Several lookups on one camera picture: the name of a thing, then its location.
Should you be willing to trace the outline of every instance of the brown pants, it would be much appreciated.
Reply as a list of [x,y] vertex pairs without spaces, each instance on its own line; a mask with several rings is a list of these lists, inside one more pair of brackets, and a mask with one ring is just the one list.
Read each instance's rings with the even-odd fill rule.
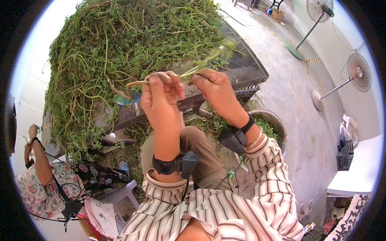
[[[141,147],[141,163],[144,176],[147,170],[153,168],[154,133],[151,132]],[[185,127],[180,134],[181,153],[193,151],[198,156],[198,163],[192,173],[193,182],[200,188],[214,189],[226,177],[224,164],[216,156],[205,134],[195,126]],[[224,180],[217,188],[232,190],[228,181]]]

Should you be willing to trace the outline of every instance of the knee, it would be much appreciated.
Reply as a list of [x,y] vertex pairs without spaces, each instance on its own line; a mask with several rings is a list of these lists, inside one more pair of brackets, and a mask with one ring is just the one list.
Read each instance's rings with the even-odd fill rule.
[[187,126],[180,133],[180,138],[197,139],[202,137],[206,137],[204,132],[196,126]]

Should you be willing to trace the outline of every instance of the silver bangle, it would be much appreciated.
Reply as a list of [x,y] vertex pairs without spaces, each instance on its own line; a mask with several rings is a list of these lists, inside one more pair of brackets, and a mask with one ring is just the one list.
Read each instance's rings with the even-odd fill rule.
[[259,134],[259,137],[256,139],[256,141],[254,141],[252,144],[250,144],[248,147],[251,147],[253,145],[255,145],[257,142],[259,142],[261,136],[263,135],[263,128],[261,128],[260,126],[258,126],[260,128],[260,134]]

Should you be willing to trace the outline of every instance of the cardboard box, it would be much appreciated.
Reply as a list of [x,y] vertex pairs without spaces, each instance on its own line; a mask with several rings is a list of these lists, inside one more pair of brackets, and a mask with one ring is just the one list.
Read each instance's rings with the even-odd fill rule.
[[284,12],[282,10],[274,8],[274,9],[272,9],[272,15],[271,16],[276,20],[281,20],[284,16]]

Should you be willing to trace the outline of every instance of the person's leg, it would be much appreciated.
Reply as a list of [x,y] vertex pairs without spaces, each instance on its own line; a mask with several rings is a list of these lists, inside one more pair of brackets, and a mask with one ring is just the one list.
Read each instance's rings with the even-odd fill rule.
[[85,190],[113,188],[115,183],[131,181],[127,172],[93,163],[76,165],[75,173],[82,180]]
[[147,170],[153,168],[153,155],[154,155],[154,143],[156,142],[156,136],[152,131],[144,144],[141,146],[141,165],[144,177]]
[[[192,173],[193,182],[200,188],[216,188],[227,173],[203,131],[196,126],[187,126],[182,130],[180,140],[181,152],[193,151],[198,156],[197,166]],[[232,190],[226,179],[217,189]]]
[[[143,175],[153,168],[154,133],[150,133],[141,147],[141,164]],[[200,188],[214,189],[226,176],[224,164],[216,156],[212,146],[202,130],[195,126],[187,126],[180,134],[182,153],[193,151],[198,156],[198,163],[192,173],[193,182]],[[224,180],[218,187],[220,190],[232,190],[228,181]]]

